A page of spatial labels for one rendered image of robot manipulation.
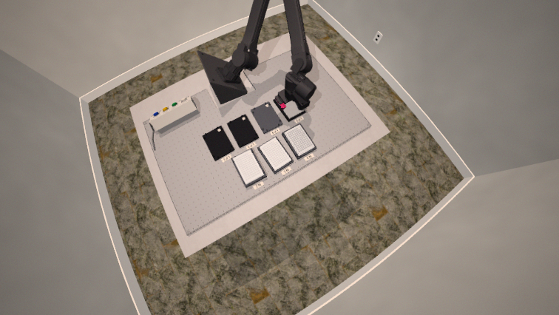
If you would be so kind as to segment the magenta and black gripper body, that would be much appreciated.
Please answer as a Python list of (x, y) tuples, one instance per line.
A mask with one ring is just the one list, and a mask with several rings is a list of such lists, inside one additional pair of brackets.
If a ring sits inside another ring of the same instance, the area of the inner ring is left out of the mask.
[[(285, 87), (285, 89), (287, 89), (287, 88)], [(283, 103), (287, 104), (289, 102), (287, 100), (287, 98), (285, 97), (285, 89), (278, 92), (278, 95), (275, 96), (275, 98), (276, 98), (276, 100), (278, 101), (279, 104), (283, 104)], [(289, 90), (289, 89), (287, 89), (287, 90), (288, 91), (294, 91), (294, 90)]]

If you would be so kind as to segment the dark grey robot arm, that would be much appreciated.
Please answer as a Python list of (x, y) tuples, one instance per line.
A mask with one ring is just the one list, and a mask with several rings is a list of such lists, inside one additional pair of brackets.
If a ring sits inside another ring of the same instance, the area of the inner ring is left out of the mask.
[[(216, 68), (216, 72), (223, 82), (240, 84), (239, 77), (242, 70), (253, 71), (257, 67), (259, 63), (257, 42), (269, 1), (253, 1), (241, 43), (237, 45), (229, 63), (226, 63), (224, 68)], [(305, 36), (299, 0), (283, 0), (283, 2), (291, 40), (291, 60), (293, 64), (290, 68), (292, 71), (285, 75), (285, 87), (294, 90), (288, 91), (285, 89), (285, 97), (289, 102), (294, 100), (298, 110), (304, 110), (309, 106), (309, 99), (316, 90), (316, 85), (305, 76), (306, 73), (311, 71), (313, 64)], [(248, 49), (250, 49), (249, 52)]]

